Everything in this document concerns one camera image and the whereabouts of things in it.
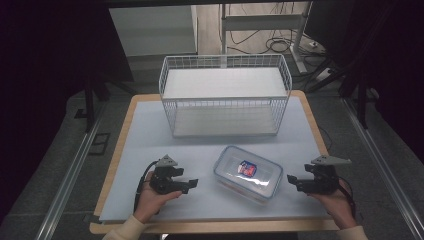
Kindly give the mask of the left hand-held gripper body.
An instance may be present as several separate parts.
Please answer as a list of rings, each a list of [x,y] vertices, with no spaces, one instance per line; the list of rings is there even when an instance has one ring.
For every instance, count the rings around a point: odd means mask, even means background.
[[[169,155],[162,157],[156,164],[153,176],[150,179],[150,187],[158,194],[164,195],[175,192],[175,181],[171,176],[171,169],[177,168],[178,163]]]

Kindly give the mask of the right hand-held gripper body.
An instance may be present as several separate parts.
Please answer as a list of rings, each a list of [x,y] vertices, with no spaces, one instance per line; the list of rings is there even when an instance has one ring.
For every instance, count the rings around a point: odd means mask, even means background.
[[[339,176],[336,172],[336,165],[351,164],[350,159],[342,159],[334,156],[321,155],[311,161],[315,165],[314,179],[308,180],[305,193],[332,194],[339,186]]]

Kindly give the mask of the clear plastic food container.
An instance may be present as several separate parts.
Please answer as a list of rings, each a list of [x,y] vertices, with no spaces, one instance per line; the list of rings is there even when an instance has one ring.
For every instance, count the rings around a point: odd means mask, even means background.
[[[227,146],[213,173],[225,187],[261,204],[277,192],[283,168],[264,157],[237,146]]]

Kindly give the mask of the person's left hand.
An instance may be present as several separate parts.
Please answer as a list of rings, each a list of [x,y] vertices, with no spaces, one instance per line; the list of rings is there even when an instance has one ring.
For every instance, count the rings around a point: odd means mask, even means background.
[[[174,191],[165,195],[156,193],[150,186],[152,175],[152,171],[147,174],[142,185],[137,208],[133,213],[133,216],[143,224],[157,214],[168,201],[177,199],[182,195],[181,191]]]

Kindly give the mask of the person's right hand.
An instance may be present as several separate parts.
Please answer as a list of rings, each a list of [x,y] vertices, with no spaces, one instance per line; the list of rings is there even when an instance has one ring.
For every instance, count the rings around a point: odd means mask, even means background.
[[[340,190],[330,195],[310,194],[310,197],[315,198],[324,206],[340,230],[357,226],[348,199]]]

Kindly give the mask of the light blue table mat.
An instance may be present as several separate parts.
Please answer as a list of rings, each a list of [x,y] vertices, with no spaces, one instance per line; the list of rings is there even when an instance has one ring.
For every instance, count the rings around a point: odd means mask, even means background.
[[[224,187],[213,167],[229,145],[255,153],[283,168],[283,177],[270,200],[259,203]],[[312,175],[304,165],[320,155],[301,100],[291,97],[276,136],[175,138],[171,135],[159,101],[135,105],[119,165],[100,214],[102,221],[124,221],[133,212],[135,192],[147,166],[169,155],[184,169],[179,179],[196,179],[198,185],[170,201],[153,217],[155,221],[206,219],[265,219],[325,217],[321,204],[287,182]]]

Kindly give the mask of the black metal stand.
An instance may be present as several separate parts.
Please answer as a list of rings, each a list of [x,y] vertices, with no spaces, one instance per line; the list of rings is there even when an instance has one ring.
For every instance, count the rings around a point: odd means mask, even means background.
[[[313,93],[328,84],[344,78],[339,87],[339,95],[342,98],[347,98],[352,95],[354,90],[357,90],[356,100],[356,117],[363,128],[367,129],[366,123],[366,103],[367,103],[367,81],[363,70],[362,60],[360,58],[352,60],[346,66],[339,68],[331,73],[328,77],[319,81],[311,87],[306,87],[306,93]]]
[[[94,123],[96,120],[94,97],[97,97],[100,102],[105,102],[110,99],[111,93],[106,86],[107,83],[118,87],[131,96],[138,94],[135,89],[131,88],[123,82],[113,79],[111,76],[108,76],[104,73],[88,77],[85,80],[84,85],[85,108],[79,109],[75,115],[77,119],[86,119],[86,132],[89,132],[94,128]]]

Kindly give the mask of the dark curtain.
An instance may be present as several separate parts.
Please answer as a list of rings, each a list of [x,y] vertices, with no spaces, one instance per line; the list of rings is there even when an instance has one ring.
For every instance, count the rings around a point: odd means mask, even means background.
[[[383,119],[424,163],[424,0],[314,0],[306,34],[347,70],[341,96],[360,82]]]
[[[0,0],[0,219],[88,81],[131,77],[100,0]]]

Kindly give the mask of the metal floor rail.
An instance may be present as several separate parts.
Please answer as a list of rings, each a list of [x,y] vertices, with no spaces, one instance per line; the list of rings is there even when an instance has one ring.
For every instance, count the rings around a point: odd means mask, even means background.
[[[364,142],[364,145],[369,152],[372,161],[376,165],[376,169],[379,172],[382,181],[386,185],[386,188],[398,207],[414,239],[424,240],[424,221],[419,215],[417,209],[400,186],[370,132],[365,129],[357,119],[356,110],[353,104],[346,99],[341,99],[341,102],[345,106],[351,122],[357,130],[361,140]]]
[[[67,205],[69,197],[73,191],[75,183],[81,172],[82,166],[86,160],[91,144],[97,134],[101,118],[107,104],[101,103],[94,114],[94,123],[90,130],[84,134],[83,140],[79,145],[76,155],[73,157],[71,164],[64,175],[59,189],[45,215],[45,218],[34,238],[34,240],[51,240],[60,218]]]

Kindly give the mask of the white metal desk frame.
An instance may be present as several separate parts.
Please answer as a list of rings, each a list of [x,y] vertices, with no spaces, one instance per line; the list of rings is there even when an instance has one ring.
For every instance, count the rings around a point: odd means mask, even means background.
[[[230,15],[226,4],[220,6],[221,18],[221,53],[227,53],[227,33],[229,31],[256,31],[256,30],[292,30],[296,37],[288,45],[292,58],[301,74],[307,72],[300,56],[300,42],[308,21],[312,6],[307,1],[299,14],[266,14],[266,15]]]

